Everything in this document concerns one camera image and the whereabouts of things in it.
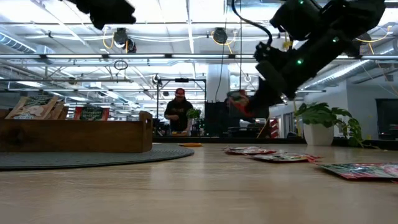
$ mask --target ceiling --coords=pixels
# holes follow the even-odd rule
[[[7,34],[28,46],[47,46],[56,54],[124,54],[124,50],[116,46],[111,49],[107,48],[111,45],[112,33],[118,27],[127,29],[129,37],[133,39],[137,46],[137,53],[140,54],[222,54],[223,46],[216,44],[211,38],[211,32],[215,27],[226,27],[231,44],[229,45],[230,49],[229,47],[224,48],[225,54],[231,52],[234,54],[253,54],[258,42],[266,40],[265,33],[260,29],[246,23],[241,25],[239,18],[231,12],[229,6],[225,6],[223,0],[128,0],[128,2],[136,8],[134,16],[137,18],[137,24],[111,25],[106,26],[103,30],[98,30],[92,26],[88,15],[81,13],[75,5],[67,1],[1,0],[0,32],[7,32]],[[263,23],[277,37],[278,31],[268,25],[268,20],[272,18],[279,6],[280,4],[277,1],[246,0],[243,1],[241,15],[247,19]],[[398,33],[398,26],[395,26],[398,22],[397,12],[398,9],[396,8],[386,9],[379,26],[369,31],[373,39],[380,39],[386,35],[387,27],[385,25],[392,25],[388,28],[389,33],[385,38],[373,43],[375,49],[396,37]],[[191,24],[187,22],[188,14]],[[275,38],[273,46],[282,48],[283,42],[284,36],[280,39]],[[301,44],[300,42],[296,43],[295,48],[300,47]],[[0,45],[0,54],[18,53],[20,52]],[[32,71],[33,74],[42,76],[51,74],[51,78],[54,79],[75,77],[101,81],[101,79],[126,78],[131,82],[103,82],[100,87],[104,89],[133,88],[138,90],[155,90],[153,79],[156,75],[160,78],[206,78],[209,75],[208,66],[212,63],[219,63],[206,60],[169,59],[151,60],[148,63],[147,60],[136,59],[128,60],[129,67],[126,70],[118,71],[113,67],[112,60],[109,64],[100,60],[79,61],[79,63],[85,65],[78,67],[76,65],[71,66],[72,62],[65,59],[57,60],[58,63],[56,64],[47,65],[46,71],[46,66],[34,65],[34,61],[31,61],[30,64],[21,60],[10,62]],[[228,64],[228,70],[232,75],[231,87],[236,88],[239,86],[240,64],[235,61],[225,61],[225,63]],[[255,64],[255,62],[245,62],[241,65],[244,75],[240,82],[243,88],[257,86]],[[325,67],[319,74],[339,65],[339,62],[334,62]],[[367,74],[359,74],[353,82],[365,76]],[[29,77],[38,78],[35,75],[29,75]],[[56,84],[57,88],[89,88],[90,85],[89,83]],[[195,101],[192,103],[196,107],[203,109],[205,94],[197,83],[170,82],[163,90],[173,92],[181,86],[189,90],[196,89],[187,92],[187,98]],[[112,98],[108,99],[109,96],[98,96],[96,92],[88,93],[86,96],[80,95],[79,97],[100,103],[113,101]],[[125,100],[138,103],[141,109],[147,108],[148,111],[155,112],[151,109],[153,105],[156,107],[155,91],[146,93],[143,91],[118,92],[117,94]],[[172,93],[170,96],[161,94],[160,98],[163,103],[166,103],[172,99],[172,95]],[[124,106],[122,109],[129,110],[131,107]]]

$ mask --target round mat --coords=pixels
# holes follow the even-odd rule
[[[191,156],[194,150],[154,145],[144,153],[0,152],[0,170],[63,169],[137,164]]]

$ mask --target wooden table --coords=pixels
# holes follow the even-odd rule
[[[268,164],[204,144],[173,161],[0,172],[2,224],[398,222],[398,185],[352,182],[313,164]],[[267,145],[323,162],[398,162],[398,152]]]

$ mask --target wooden box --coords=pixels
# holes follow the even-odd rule
[[[152,115],[139,121],[0,120],[2,152],[147,152]]]

